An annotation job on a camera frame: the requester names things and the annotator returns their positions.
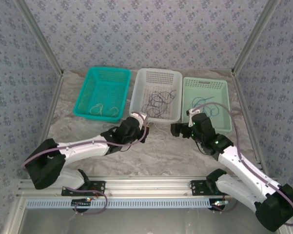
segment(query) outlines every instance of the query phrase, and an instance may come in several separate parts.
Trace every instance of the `floor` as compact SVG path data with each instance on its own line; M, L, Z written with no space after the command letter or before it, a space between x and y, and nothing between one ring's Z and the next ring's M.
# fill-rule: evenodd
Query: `floor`
M242 153L252 163L257 160L249 139L244 117L238 102L236 90L229 70L178 70L183 77L212 78L226 80L229 86L231 111L237 122ZM100 121L89 121L77 117L72 109L79 94L86 72L65 71L63 85L51 123L48 138L56 142L73 142L95 137L100 133L118 126ZM132 70L127 101L122 119L129 114L130 100L137 70ZM90 176L144 175L144 176L206 176L217 168L230 173L211 156L201 154L194 141L173 137L170 125L151 124L145 144L137 144L127 152L117 152L107 156L84 159L70 164L72 169L82 169ZM236 142L235 131L227 137Z

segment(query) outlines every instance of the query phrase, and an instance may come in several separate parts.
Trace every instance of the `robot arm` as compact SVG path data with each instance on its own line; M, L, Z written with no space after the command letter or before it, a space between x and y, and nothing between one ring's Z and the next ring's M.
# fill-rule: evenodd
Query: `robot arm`
M274 232L293 216L293 208L275 188L278 188L293 202L293 188L288 184L281 186L257 169L243 155L238 156L237 147L224 135L216 134L209 117L197 108L187 112L189 123L171 125L174 136L182 133L183 138L192 138L199 143L206 154L211 155L231 171L243 183L217 169L207 176L208 187L229 194L255 212L260 223Z
M55 143L53 139L47 139L27 158L24 167L36 189L50 186L80 188L87 180L85 173L65 167L88 157L115 153L142 137L140 142L144 143L148 134L143 125L145 121L145 114L132 113L119 127L88 140Z

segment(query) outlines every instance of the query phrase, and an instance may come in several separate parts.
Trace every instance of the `teal plastic basket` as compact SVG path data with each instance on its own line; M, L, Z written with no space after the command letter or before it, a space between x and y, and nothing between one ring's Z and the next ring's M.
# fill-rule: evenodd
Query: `teal plastic basket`
M228 84L225 80L185 77L183 82L182 122L189 121L186 111L204 103L218 102L230 109ZM226 134L232 130L229 114L220 106L207 105L204 110L215 131Z
M73 113L90 120L118 122L126 101L131 72L114 67L91 67Z

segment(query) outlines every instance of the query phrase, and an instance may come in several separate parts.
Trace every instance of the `patterned wallpaper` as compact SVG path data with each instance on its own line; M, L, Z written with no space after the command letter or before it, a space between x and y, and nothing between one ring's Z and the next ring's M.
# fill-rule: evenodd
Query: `patterned wallpaper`
M293 186L293 0L283 0L238 74L269 172Z
M26 0L62 69L231 68L267 0Z
M13 0L0 0L0 233L57 80Z

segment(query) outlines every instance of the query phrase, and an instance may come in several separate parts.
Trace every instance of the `blue-green basket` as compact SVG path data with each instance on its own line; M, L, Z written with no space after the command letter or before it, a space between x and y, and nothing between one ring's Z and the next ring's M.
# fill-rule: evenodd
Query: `blue-green basket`
M118 122L122 116L131 72L114 67L91 67L73 113L90 120Z

